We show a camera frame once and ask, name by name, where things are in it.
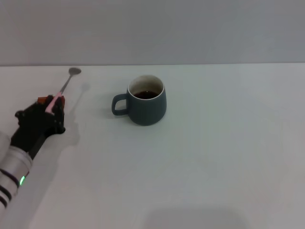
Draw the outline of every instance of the white table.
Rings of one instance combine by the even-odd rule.
[[[1,229],[298,229],[305,225],[305,64],[85,66]],[[0,130],[55,94],[68,67],[1,67]],[[152,126],[112,98],[153,74]]]

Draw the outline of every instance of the mug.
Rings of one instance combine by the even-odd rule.
[[[126,100],[126,109],[115,109],[120,100]],[[163,82],[153,75],[137,77],[128,85],[126,94],[116,95],[112,101],[114,115],[128,115],[139,125],[155,124],[163,118],[165,112],[165,87]]]

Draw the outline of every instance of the black stripe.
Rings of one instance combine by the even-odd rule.
[[[6,175],[7,177],[9,177],[12,181],[14,181],[14,183],[17,185],[17,187],[20,186],[19,180],[17,180],[17,178],[14,177],[12,174],[8,173],[7,171],[3,170],[2,168],[0,168],[0,172],[3,173],[4,175]]]
[[[2,185],[0,185],[0,191],[3,192],[9,198],[9,200],[11,201],[10,192],[5,187],[3,187]]]
[[[0,202],[4,205],[5,208],[8,205],[8,203],[6,202],[5,199],[3,199],[3,197],[0,197]]]

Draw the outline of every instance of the robotic hand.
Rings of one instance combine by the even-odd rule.
[[[32,162],[47,137],[65,132],[63,101],[58,98],[52,114],[45,112],[53,100],[49,95],[44,103],[34,103],[18,111],[19,128],[11,138],[10,147],[0,163],[0,216],[17,195],[20,181],[28,175]]]

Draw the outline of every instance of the metal spoon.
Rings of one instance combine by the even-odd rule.
[[[66,89],[70,79],[72,78],[72,76],[74,75],[78,75],[79,73],[81,73],[81,69],[79,68],[69,68],[69,74],[70,77],[68,78],[67,82],[64,84],[64,86],[62,86],[61,90],[59,91],[60,93],[63,93],[63,91]]]
[[[79,73],[81,73],[81,69],[79,68],[69,68],[69,78],[67,80],[67,82],[63,85],[63,87],[61,88],[61,90],[55,95],[55,97],[53,98],[53,100],[50,102],[50,104],[48,105],[48,107],[46,108],[46,112],[47,113],[50,113],[50,114],[53,114],[52,112],[52,108],[54,107],[55,105],[55,102],[56,100],[61,97],[63,91],[66,89],[70,79],[72,78],[72,76],[74,75],[78,75]]]

